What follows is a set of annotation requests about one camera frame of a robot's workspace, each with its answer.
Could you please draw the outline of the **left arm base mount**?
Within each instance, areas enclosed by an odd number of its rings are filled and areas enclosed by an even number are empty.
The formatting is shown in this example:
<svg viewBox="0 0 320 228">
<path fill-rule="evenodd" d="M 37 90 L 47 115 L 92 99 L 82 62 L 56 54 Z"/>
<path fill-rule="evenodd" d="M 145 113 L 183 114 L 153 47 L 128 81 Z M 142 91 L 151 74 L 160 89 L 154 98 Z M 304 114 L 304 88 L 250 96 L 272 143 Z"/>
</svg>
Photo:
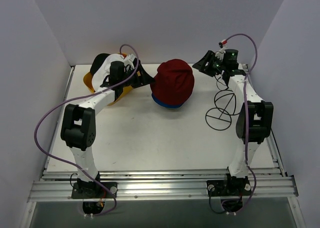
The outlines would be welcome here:
<svg viewBox="0 0 320 228">
<path fill-rule="evenodd" d="M 71 193 L 72 199 L 99 199 L 99 198 L 112 198 L 117 196 L 118 183 L 116 182 L 102 182 L 102 184 L 110 190 L 111 193 L 105 191 L 101 186 L 92 183 L 91 187 L 79 185 L 78 182 L 73 183 Z"/>
</svg>

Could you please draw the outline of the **white hat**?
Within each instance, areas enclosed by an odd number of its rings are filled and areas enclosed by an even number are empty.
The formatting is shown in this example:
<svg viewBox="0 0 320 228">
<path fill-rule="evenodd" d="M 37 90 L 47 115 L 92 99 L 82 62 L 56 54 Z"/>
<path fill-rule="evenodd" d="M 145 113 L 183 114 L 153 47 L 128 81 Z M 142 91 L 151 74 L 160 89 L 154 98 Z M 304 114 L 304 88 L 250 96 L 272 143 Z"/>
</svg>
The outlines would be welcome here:
<svg viewBox="0 0 320 228">
<path fill-rule="evenodd" d="M 110 74 L 110 65 L 115 61 L 124 61 L 124 56 L 120 54 L 110 54 L 102 64 L 101 68 L 92 76 L 91 83 L 95 92 L 100 90 L 101 85 L 107 75 Z"/>
</svg>

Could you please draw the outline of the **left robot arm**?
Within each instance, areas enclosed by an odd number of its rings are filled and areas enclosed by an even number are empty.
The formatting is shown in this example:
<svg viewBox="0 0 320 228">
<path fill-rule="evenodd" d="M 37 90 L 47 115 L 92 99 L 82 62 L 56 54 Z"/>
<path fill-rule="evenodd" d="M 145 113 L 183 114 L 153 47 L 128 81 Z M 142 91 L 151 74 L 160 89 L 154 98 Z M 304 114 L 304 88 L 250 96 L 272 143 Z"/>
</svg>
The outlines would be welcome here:
<svg viewBox="0 0 320 228">
<path fill-rule="evenodd" d="M 135 88 L 154 83 L 139 59 L 133 55 L 107 56 L 94 61 L 83 81 L 92 97 L 80 104 L 65 107 L 60 137 L 79 166 L 77 185 L 90 198 L 100 194 L 100 174 L 95 166 L 92 145 L 96 139 L 96 115 Z"/>
</svg>

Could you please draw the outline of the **blue bucket hat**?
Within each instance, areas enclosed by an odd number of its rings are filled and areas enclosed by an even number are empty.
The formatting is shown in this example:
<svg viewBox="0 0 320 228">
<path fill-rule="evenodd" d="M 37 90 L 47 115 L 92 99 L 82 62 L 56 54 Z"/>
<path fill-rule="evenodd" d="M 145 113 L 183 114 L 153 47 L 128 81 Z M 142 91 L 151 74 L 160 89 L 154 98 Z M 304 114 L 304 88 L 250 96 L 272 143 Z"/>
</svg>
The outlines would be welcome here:
<svg viewBox="0 0 320 228">
<path fill-rule="evenodd" d="M 166 108 L 166 109 L 178 109 L 178 108 L 180 108 L 180 107 L 183 106 L 183 103 L 182 103 L 182 104 L 179 104 L 179 105 L 169 105 L 169 104 L 166 104 L 166 103 L 164 103 L 164 102 L 161 102 L 159 99 L 157 99 L 157 98 L 154 96 L 153 93 L 152 93 L 151 97 L 152 97 L 153 101 L 154 101 L 157 105 L 159 105 L 159 106 L 161 106 L 161 107 L 163 107 L 163 108 Z"/>
</svg>

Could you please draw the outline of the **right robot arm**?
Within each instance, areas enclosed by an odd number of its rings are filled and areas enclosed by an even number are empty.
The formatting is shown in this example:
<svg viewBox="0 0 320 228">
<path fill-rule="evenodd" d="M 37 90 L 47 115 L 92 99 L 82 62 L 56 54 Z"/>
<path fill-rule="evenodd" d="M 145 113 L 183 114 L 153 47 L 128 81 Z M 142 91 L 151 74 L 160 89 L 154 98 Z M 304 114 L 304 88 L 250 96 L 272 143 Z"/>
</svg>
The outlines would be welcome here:
<svg viewBox="0 0 320 228">
<path fill-rule="evenodd" d="M 233 92 L 235 104 L 241 105 L 235 126 L 241 144 L 228 167 L 231 177 L 222 182 L 223 191 L 232 195 L 240 189 L 238 179 L 247 177 L 252 171 L 250 164 L 254 153 L 271 133 L 274 106 L 259 97 L 249 84 L 249 72 L 239 68 L 238 51 L 228 49 L 224 41 L 219 45 L 220 50 L 209 50 L 193 66 L 181 59 L 172 59 L 162 63 L 155 77 L 151 77 L 140 60 L 136 60 L 134 70 L 142 85 L 150 85 L 153 101 L 166 109 L 180 108 L 191 96 L 195 83 L 192 69 L 210 77 L 220 75 L 226 87 Z"/>
</svg>

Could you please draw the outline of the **dark red hat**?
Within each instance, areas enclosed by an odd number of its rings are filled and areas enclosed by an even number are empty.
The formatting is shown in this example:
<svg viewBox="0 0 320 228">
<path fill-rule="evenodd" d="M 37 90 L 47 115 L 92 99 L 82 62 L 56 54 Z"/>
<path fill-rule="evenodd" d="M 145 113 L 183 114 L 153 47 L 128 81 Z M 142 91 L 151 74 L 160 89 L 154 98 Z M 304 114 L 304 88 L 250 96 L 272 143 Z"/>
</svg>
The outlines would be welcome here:
<svg viewBox="0 0 320 228">
<path fill-rule="evenodd" d="M 151 93 L 169 105 L 184 104 L 192 95 L 195 78 L 192 68 L 181 59 L 163 62 L 157 68 Z"/>
</svg>

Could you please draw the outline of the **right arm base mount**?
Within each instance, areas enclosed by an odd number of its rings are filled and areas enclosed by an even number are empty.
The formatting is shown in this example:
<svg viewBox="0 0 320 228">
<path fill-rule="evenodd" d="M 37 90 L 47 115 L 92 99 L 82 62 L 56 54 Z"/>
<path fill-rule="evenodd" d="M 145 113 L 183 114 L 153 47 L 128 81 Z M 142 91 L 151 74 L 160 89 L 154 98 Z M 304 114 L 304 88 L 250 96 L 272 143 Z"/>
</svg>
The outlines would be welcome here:
<svg viewBox="0 0 320 228">
<path fill-rule="evenodd" d="M 249 196 L 252 192 L 249 181 L 245 179 L 207 180 L 207 193 L 213 197 Z"/>
</svg>

